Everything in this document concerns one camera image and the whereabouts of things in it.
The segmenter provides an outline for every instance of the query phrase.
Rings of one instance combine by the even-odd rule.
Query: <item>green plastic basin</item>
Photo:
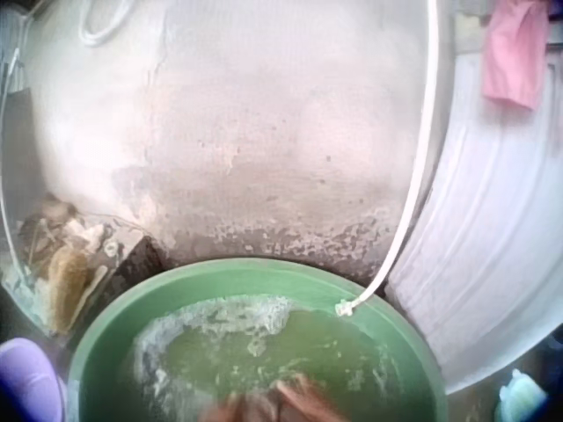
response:
[[[258,294],[286,296],[307,309],[334,315],[336,303],[361,291],[354,283],[316,268],[261,258],[220,259],[159,274],[114,301],[84,335],[69,373],[68,420],[117,419],[113,411],[116,374],[135,336],[155,318],[208,299]],[[374,344],[385,344],[396,362],[403,386],[394,404],[397,420],[446,422],[440,371],[413,327],[375,296],[345,318],[373,338]],[[379,398],[373,397],[365,406],[378,406]],[[353,415],[348,416],[356,422]],[[134,410],[131,417],[135,420]]]

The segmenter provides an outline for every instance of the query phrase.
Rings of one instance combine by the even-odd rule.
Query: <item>pink cloth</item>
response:
[[[498,0],[489,24],[483,62],[483,95],[535,109],[541,99],[546,0]]]

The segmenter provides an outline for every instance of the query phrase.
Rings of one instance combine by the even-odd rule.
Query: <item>soapy water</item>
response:
[[[198,302],[154,320],[137,336],[121,381],[136,386],[147,420],[192,422],[231,392],[267,391],[297,373],[357,420],[389,417],[402,393],[386,346],[336,316],[271,295]],[[378,405],[366,405],[374,397]]]

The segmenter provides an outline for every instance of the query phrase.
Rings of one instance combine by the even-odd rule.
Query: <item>white cable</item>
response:
[[[24,269],[21,266],[18,258],[18,254],[16,253],[16,248],[14,247],[13,240],[11,238],[10,227],[8,224],[8,215],[6,214],[6,203],[4,200],[4,182],[3,182],[3,169],[2,169],[2,161],[4,160],[4,154],[2,153],[2,147],[4,145],[4,114],[6,110],[6,99],[8,98],[8,88],[10,86],[10,81],[14,69],[16,68],[16,63],[18,62],[19,58],[19,48],[14,50],[14,56],[11,58],[10,67],[8,68],[8,74],[6,76],[6,80],[4,83],[4,89],[2,90],[2,102],[0,102],[0,211],[2,212],[2,223],[4,225],[4,231],[6,233],[6,240],[8,241],[8,247],[10,248],[10,255],[11,260],[16,267],[16,271],[18,272],[19,280],[25,281],[26,274],[24,273]]]
[[[336,313],[339,316],[351,316],[354,308],[367,301],[384,282],[389,274],[398,251],[405,240],[411,220],[413,219],[414,207],[419,197],[420,186],[422,185],[422,177],[424,175],[424,167],[428,154],[428,144],[430,142],[430,132],[432,129],[432,119],[434,118],[435,95],[438,74],[438,53],[439,53],[439,33],[438,33],[438,6],[437,0],[428,0],[428,63],[426,73],[426,87],[424,90],[424,101],[422,103],[422,118],[420,122],[420,131],[416,156],[414,158],[413,175],[411,177],[411,185],[406,195],[405,207],[403,214],[398,222],[397,232],[393,238],[391,248],[387,252],[387,256],[381,268],[376,274],[375,279],[366,288],[360,296],[353,301],[342,301],[336,305]]]
[[[121,0],[110,24],[97,33],[91,33],[88,29],[88,17],[90,17],[93,2],[94,0],[83,1],[82,10],[80,11],[80,22],[78,23],[78,37],[88,47],[96,47],[106,42],[123,24],[131,12],[135,0]]]

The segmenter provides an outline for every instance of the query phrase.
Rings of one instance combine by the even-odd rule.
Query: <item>murky water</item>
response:
[[[296,373],[352,421],[394,420],[402,385],[384,345],[344,319],[264,295],[200,302],[151,323],[123,364],[119,402],[136,420],[190,422],[233,391],[268,390]]]

